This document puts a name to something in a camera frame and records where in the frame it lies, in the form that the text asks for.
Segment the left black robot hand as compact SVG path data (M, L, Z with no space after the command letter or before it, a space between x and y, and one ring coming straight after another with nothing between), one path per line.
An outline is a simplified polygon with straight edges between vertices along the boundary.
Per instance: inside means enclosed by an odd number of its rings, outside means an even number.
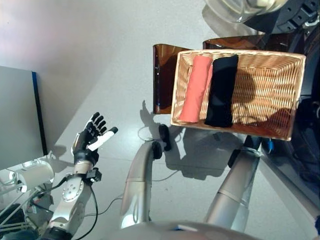
M84 129L76 134L71 147L74 164L88 161L95 166L99 160L98 149L118 132L117 127L107 129L106 121L99 112L94 113Z

